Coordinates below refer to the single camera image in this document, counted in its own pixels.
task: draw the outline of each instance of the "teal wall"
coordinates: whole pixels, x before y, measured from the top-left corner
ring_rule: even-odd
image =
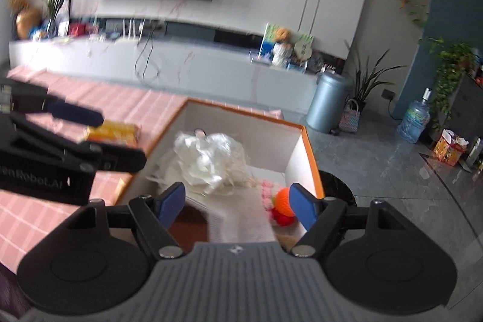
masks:
[[[466,41],[483,49],[483,0],[431,0],[424,36],[442,37],[447,42]],[[428,44],[423,42],[394,108],[394,117],[402,118],[410,103],[420,100],[424,90],[433,86],[437,68],[437,58],[429,54]]]

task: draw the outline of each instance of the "bag handle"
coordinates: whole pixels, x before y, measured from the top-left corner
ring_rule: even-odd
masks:
[[[354,103],[354,104],[356,105],[356,110],[357,110],[357,112],[359,112],[359,103],[358,103],[356,100],[354,100],[354,99],[349,99],[349,100],[347,100],[347,103],[345,103],[345,107],[347,108],[347,106],[348,106],[348,105],[349,105],[349,103],[351,103],[351,102],[352,102],[352,103]]]

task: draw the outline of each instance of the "black cabinet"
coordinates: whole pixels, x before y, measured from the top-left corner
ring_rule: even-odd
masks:
[[[467,75],[463,77],[451,109],[451,119],[446,122],[445,128],[470,144],[483,136],[483,88]]]

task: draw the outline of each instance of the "yellow snack package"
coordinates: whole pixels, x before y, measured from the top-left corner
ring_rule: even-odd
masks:
[[[92,142],[138,147],[141,128],[135,124],[105,120],[100,127],[88,127],[85,139]]]

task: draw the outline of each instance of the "open box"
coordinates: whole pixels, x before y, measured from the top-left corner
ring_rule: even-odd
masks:
[[[249,170],[254,177],[282,187],[300,183],[314,196],[324,197],[305,127],[248,111],[188,99],[172,117],[151,152],[148,152],[144,170],[126,185],[118,203],[126,204],[140,194],[155,195],[158,184],[149,181],[147,177],[157,170],[160,159],[172,150],[178,132],[193,133],[196,129],[203,130],[207,135],[221,132],[240,142],[249,158]],[[304,230],[298,225],[290,230],[280,228],[280,232],[299,237]]]

